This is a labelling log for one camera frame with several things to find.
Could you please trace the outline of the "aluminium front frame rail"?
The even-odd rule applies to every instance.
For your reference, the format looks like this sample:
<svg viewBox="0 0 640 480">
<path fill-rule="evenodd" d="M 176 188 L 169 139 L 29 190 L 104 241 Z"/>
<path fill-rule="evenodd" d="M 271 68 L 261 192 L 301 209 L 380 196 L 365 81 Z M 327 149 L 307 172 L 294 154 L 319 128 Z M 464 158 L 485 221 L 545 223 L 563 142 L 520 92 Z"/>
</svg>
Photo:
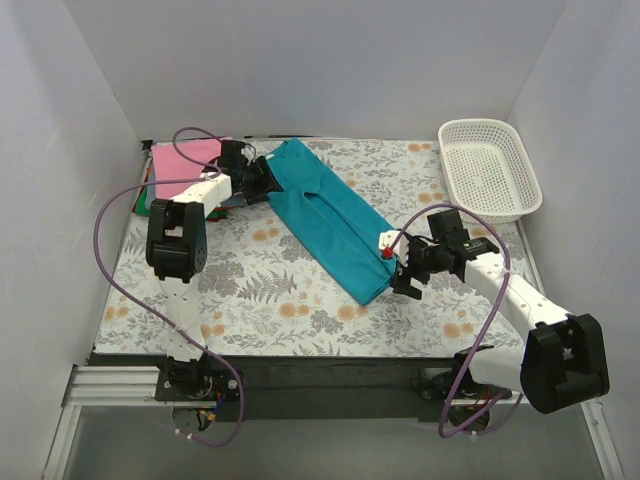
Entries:
<svg viewBox="0 0 640 480">
<path fill-rule="evenodd" d="M 620 479 L 601 406 L 530 406 L 494 433 L 442 439 L 413 419 L 256 420 L 226 447 L 183 436 L 182 403 L 154 398 L 152 367 L 79 367 L 48 479 Z"/>
</svg>

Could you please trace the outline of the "white perforated plastic basket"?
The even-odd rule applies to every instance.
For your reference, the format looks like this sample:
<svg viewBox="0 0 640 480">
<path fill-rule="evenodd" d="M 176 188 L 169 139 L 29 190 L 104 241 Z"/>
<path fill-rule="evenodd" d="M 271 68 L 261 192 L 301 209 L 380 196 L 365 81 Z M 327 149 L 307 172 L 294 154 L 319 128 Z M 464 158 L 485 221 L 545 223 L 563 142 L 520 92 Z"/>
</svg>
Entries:
<svg viewBox="0 0 640 480">
<path fill-rule="evenodd" d="M 489 224 L 515 222 L 538 210 L 543 194 L 518 132 L 484 118 L 452 120 L 438 131 L 451 202 Z"/>
</svg>

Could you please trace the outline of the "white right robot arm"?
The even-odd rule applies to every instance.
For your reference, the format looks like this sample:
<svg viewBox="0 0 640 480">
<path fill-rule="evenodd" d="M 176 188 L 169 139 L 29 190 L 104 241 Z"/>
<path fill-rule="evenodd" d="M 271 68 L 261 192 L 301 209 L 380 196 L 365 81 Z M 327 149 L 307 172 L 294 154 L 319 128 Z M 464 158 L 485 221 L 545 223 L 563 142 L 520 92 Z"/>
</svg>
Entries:
<svg viewBox="0 0 640 480">
<path fill-rule="evenodd" d="M 524 395 L 540 413 L 606 395 L 610 380 L 600 323 L 590 314 L 574 315 L 545 298 L 510 269 L 505 248 L 471 238 L 459 213 L 447 209 L 427 218 L 431 239 L 404 230 L 379 237 L 383 258 L 396 262 L 394 293 L 421 299 L 414 281 L 449 273 L 492 302 L 520 335 L 520 352 L 489 345 L 454 356 L 452 388 L 475 397 L 487 386 Z"/>
</svg>

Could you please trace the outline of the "pink folded t-shirt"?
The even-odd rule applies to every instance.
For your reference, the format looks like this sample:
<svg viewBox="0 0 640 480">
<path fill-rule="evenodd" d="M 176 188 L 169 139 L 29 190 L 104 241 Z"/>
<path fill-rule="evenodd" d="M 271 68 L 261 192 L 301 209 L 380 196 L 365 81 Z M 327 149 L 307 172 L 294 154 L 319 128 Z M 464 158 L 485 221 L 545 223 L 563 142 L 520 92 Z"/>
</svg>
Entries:
<svg viewBox="0 0 640 480">
<path fill-rule="evenodd" d="M 151 147 L 153 168 L 157 180 L 175 180 L 180 178 L 196 178 L 203 170 L 203 163 L 216 158 L 221 153 L 221 142 L 214 139 L 189 140 L 178 143 L 180 151 L 193 163 L 180 155 L 171 144 Z"/>
</svg>

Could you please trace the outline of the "floral patterned table mat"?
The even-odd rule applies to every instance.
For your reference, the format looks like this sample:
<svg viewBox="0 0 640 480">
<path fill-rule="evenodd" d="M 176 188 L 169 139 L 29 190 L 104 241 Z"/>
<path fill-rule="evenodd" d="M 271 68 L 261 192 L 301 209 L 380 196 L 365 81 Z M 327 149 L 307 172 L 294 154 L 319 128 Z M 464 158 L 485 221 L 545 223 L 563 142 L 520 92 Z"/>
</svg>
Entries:
<svg viewBox="0 0 640 480">
<path fill-rule="evenodd" d="M 309 149 L 391 225 L 426 234 L 423 209 L 448 200 L 434 141 L 311 140 Z M 267 204 L 207 227 L 198 323 L 221 355 L 434 356 L 522 341 L 456 277 L 434 276 L 421 300 L 385 292 L 361 306 Z"/>
</svg>

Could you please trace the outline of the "teal t-shirt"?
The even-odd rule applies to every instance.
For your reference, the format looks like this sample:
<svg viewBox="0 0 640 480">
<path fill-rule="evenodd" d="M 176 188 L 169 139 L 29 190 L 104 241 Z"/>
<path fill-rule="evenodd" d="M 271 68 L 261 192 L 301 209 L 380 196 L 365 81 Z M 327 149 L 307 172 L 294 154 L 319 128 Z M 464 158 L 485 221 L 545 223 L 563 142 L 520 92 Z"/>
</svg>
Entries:
<svg viewBox="0 0 640 480">
<path fill-rule="evenodd" d="M 267 163 L 282 187 L 268 194 L 273 211 L 359 305 L 371 303 L 395 273 L 378 250 L 392 225 L 296 138 Z"/>
</svg>

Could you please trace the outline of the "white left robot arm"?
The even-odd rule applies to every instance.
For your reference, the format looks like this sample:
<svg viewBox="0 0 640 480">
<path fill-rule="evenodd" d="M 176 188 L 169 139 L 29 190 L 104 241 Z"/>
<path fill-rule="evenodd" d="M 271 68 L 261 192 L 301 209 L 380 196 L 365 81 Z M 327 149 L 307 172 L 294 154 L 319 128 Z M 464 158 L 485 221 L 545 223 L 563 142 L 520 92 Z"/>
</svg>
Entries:
<svg viewBox="0 0 640 480">
<path fill-rule="evenodd" d="M 207 217 L 235 194 L 247 204 L 280 192 L 268 160 L 249 160 L 238 141 L 224 140 L 221 154 L 203 169 L 197 182 L 168 199 L 151 202 L 146 261 L 166 300 L 169 346 L 163 373 L 168 385 L 193 399 L 210 399 L 217 388 L 204 359 L 204 338 L 197 321 L 199 274 L 206 265 Z"/>
</svg>

